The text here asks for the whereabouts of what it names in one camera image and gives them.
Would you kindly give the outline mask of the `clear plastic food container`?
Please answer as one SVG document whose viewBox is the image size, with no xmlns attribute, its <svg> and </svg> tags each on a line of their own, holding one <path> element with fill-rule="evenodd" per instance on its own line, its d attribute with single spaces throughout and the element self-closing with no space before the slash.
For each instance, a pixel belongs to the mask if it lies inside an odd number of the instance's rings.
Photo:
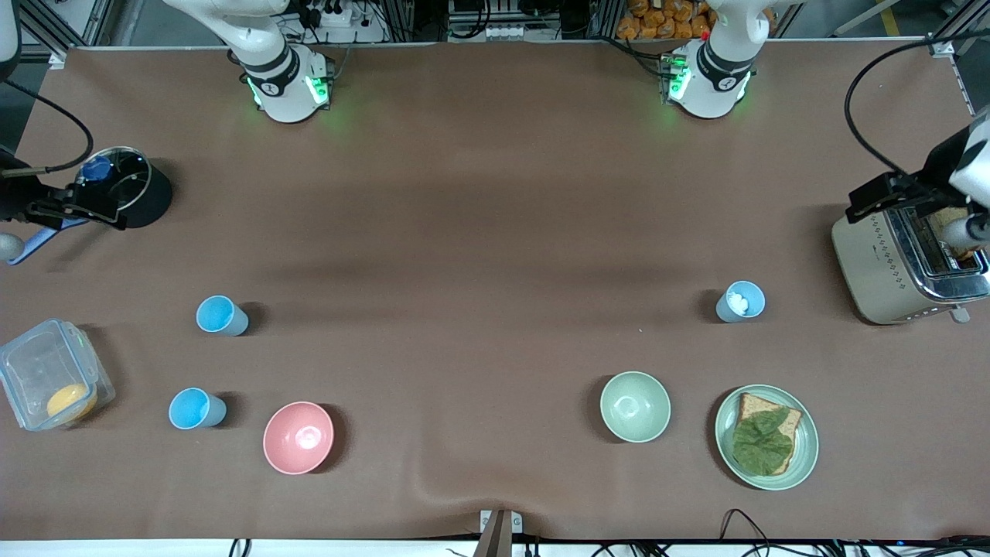
<svg viewBox="0 0 990 557">
<path fill-rule="evenodd" d="M 116 391 L 88 335 L 70 322 L 47 320 L 0 347 L 0 385 L 19 426 L 40 432 L 74 426 L 50 419 L 46 403 L 69 384 L 96 388 L 98 399 L 88 415 L 108 405 Z"/>
</svg>

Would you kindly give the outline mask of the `metal table clamp bracket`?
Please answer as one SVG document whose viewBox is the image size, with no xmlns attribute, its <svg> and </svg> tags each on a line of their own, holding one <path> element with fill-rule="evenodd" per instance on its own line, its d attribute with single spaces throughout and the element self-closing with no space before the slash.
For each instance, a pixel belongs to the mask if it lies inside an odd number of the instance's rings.
<svg viewBox="0 0 990 557">
<path fill-rule="evenodd" d="M 514 535 L 522 535 L 522 514 L 510 510 L 480 512 L 481 535 L 473 557 L 512 557 Z"/>
</svg>

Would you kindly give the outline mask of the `beige and steel toaster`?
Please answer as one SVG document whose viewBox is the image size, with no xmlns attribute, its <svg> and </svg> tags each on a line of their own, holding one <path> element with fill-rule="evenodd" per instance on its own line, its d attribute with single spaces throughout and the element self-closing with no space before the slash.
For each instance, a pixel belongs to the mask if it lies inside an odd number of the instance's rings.
<svg viewBox="0 0 990 557">
<path fill-rule="evenodd" d="M 937 243 L 925 220 L 890 225 L 883 213 L 849 224 L 838 219 L 832 244 L 860 315 L 900 325 L 950 313 L 969 320 L 969 303 L 990 299 L 990 251 L 956 261 Z"/>
</svg>

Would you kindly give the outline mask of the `glass lid blue knob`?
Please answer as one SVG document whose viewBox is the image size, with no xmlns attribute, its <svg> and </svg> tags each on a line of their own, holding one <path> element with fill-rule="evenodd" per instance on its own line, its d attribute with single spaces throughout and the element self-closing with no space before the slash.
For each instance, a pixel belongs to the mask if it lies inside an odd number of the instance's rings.
<svg viewBox="0 0 990 557">
<path fill-rule="evenodd" d="M 86 159 L 74 182 L 116 202 L 119 210 L 135 203 L 151 180 L 152 165 L 144 152 L 131 147 L 110 147 Z"/>
</svg>

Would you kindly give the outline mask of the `light green plate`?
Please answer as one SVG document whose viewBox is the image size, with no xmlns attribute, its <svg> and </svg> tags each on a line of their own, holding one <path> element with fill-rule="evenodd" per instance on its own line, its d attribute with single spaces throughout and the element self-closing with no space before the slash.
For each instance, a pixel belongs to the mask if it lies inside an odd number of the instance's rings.
<svg viewBox="0 0 990 557">
<path fill-rule="evenodd" d="M 798 421 L 794 440 L 796 443 L 794 455 L 789 459 L 787 469 L 778 475 L 758 477 L 743 471 L 731 456 L 731 436 L 736 420 L 742 416 L 740 403 L 744 395 L 754 395 L 769 402 L 781 403 L 802 413 Z M 737 388 L 735 391 L 722 396 L 717 404 L 713 425 L 713 438 L 717 444 L 722 462 L 727 465 L 736 478 L 756 489 L 782 491 L 792 489 L 804 482 L 813 472 L 819 458 L 819 433 L 814 420 L 802 402 L 790 395 L 784 389 L 774 385 L 752 384 Z"/>
</svg>

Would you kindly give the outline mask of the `brown table mat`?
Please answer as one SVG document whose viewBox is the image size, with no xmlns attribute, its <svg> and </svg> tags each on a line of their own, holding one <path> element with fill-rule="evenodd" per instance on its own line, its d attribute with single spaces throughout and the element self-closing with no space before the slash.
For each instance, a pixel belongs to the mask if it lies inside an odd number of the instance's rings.
<svg viewBox="0 0 990 557">
<path fill-rule="evenodd" d="M 0 539 L 434 537 L 500 507 L 551 538 L 715 537 L 732 508 L 777 538 L 990 535 L 990 303 L 870 326 L 831 247 L 883 169 L 846 87 L 892 46 L 770 43 L 711 122 L 603 43 L 361 47 L 296 125 L 220 50 L 71 53 L 43 95 L 176 197 L 0 264 L 0 344 L 73 322 L 117 391 L 47 432 L 0 391 Z M 721 321 L 738 281 L 765 309 Z M 244 334 L 197 326 L 215 295 Z M 600 413 L 630 370 L 671 396 L 651 442 Z M 752 384 L 817 427 L 792 489 L 746 484 L 715 444 L 717 404 Z M 185 388 L 225 419 L 173 427 Z M 336 431 L 303 475 L 263 454 L 293 402 Z"/>
</svg>

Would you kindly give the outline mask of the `brown bread slice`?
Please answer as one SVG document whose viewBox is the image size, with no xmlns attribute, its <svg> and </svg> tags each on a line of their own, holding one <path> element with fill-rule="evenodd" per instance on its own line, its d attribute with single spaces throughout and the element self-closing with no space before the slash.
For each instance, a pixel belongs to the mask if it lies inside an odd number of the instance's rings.
<svg viewBox="0 0 990 557">
<path fill-rule="evenodd" d="M 738 423 L 739 420 L 746 419 L 746 417 L 753 415 L 754 412 L 760 412 L 760 410 L 774 410 L 777 408 L 789 408 L 789 406 L 782 405 L 781 403 L 767 401 L 767 399 L 761 398 L 760 396 L 756 396 L 752 394 L 742 394 L 742 396 L 740 396 L 739 416 L 738 416 L 738 420 L 736 420 L 736 423 Z M 789 455 L 784 465 L 777 471 L 778 475 L 774 475 L 774 476 L 782 475 L 782 473 L 784 473 L 789 467 L 790 461 L 796 451 L 797 429 L 801 424 L 801 419 L 804 417 L 803 412 L 801 410 L 795 408 L 789 408 L 789 409 L 790 409 L 789 417 L 785 421 L 785 423 L 783 423 L 782 426 L 779 427 L 779 429 L 782 433 L 784 433 L 794 441 L 794 451 L 792 452 L 791 455 Z"/>
</svg>

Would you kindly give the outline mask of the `blue plastic cup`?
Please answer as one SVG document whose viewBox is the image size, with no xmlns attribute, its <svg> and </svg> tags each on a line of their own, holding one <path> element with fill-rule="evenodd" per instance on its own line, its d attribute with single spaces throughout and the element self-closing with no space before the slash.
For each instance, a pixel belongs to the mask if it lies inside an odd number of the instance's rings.
<svg viewBox="0 0 990 557">
<path fill-rule="evenodd" d="M 217 426 L 226 414 L 226 402 L 201 388 L 185 388 L 169 403 L 169 421 L 179 430 Z"/>
<path fill-rule="evenodd" d="M 215 295 L 201 301 L 196 310 L 197 326 L 206 333 L 237 337 L 250 326 L 250 317 L 229 297 Z"/>
</svg>

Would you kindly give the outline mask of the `green lettuce leaf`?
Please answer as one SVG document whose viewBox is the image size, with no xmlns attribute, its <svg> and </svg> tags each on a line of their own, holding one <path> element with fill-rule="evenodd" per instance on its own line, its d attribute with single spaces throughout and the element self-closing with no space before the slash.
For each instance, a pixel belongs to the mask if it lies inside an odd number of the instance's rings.
<svg viewBox="0 0 990 557">
<path fill-rule="evenodd" d="M 740 469 L 756 476 L 778 475 L 794 451 L 794 441 L 780 431 L 789 414 L 789 408 L 760 410 L 736 423 L 732 454 Z"/>
</svg>

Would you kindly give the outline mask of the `pile of orange buns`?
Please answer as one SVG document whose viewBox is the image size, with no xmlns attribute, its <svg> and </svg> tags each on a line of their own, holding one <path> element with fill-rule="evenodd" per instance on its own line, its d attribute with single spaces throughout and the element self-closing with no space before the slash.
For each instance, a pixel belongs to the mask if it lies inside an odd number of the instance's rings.
<svg viewBox="0 0 990 557">
<path fill-rule="evenodd" d="M 717 20 L 704 0 L 625 0 L 614 36 L 619 41 L 706 39 Z"/>
</svg>

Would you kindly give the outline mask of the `orange round food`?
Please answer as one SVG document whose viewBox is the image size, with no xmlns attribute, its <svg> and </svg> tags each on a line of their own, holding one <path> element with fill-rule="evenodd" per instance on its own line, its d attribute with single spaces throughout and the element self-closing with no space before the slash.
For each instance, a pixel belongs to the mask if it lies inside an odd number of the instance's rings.
<svg viewBox="0 0 990 557">
<path fill-rule="evenodd" d="M 65 385 L 54 392 L 46 403 L 50 419 L 68 423 L 88 415 L 95 408 L 98 399 L 96 388 L 85 383 Z"/>
</svg>

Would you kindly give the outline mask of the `brown toast slice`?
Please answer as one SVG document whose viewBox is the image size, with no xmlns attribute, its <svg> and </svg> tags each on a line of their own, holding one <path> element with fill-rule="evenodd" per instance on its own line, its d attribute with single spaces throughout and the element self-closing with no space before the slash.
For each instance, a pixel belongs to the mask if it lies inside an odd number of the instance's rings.
<svg viewBox="0 0 990 557">
<path fill-rule="evenodd" d="M 970 221 L 975 215 L 962 207 L 948 207 L 927 216 L 937 243 L 956 261 L 968 260 L 990 241 L 975 237 L 970 232 Z"/>
</svg>

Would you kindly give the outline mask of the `pink bowl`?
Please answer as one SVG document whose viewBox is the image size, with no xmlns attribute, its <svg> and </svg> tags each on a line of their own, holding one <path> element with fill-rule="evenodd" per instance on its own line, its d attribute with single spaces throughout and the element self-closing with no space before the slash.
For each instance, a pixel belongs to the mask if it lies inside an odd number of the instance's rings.
<svg viewBox="0 0 990 557">
<path fill-rule="evenodd" d="M 279 473 L 303 475 L 328 458 L 336 431 L 331 415 L 314 402 L 293 402 L 270 417 L 263 432 L 263 454 Z"/>
</svg>

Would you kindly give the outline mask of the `light green bowl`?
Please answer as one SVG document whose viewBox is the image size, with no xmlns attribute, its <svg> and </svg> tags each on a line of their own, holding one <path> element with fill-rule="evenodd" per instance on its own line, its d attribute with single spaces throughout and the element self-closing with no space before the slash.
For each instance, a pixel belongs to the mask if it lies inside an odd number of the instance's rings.
<svg viewBox="0 0 990 557">
<path fill-rule="evenodd" d="M 599 408 L 605 427 L 624 442 L 654 441 L 671 423 L 671 396 L 661 381 L 644 371 L 611 377 L 602 388 Z"/>
</svg>

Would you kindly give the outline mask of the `blue cup with white item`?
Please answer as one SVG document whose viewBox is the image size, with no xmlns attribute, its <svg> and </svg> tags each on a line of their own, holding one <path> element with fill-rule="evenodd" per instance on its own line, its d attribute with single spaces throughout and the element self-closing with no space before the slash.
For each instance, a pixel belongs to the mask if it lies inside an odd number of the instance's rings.
<svg viewBox="0 0 990 557">
<path fill-rule="evenodd" d="M 749 300 L 749 310 L 746 315 L 736 315 L 727 306 L 727 292 L 738 292 Z M 749 281 L 733 282 L 722 294 L 721 299 L 715 304 L 715 314 L 721 321 L 727 323 L 743 322 L 753 320 L 765 310 L 765 295 L 763 290 Z"/>
</svg>

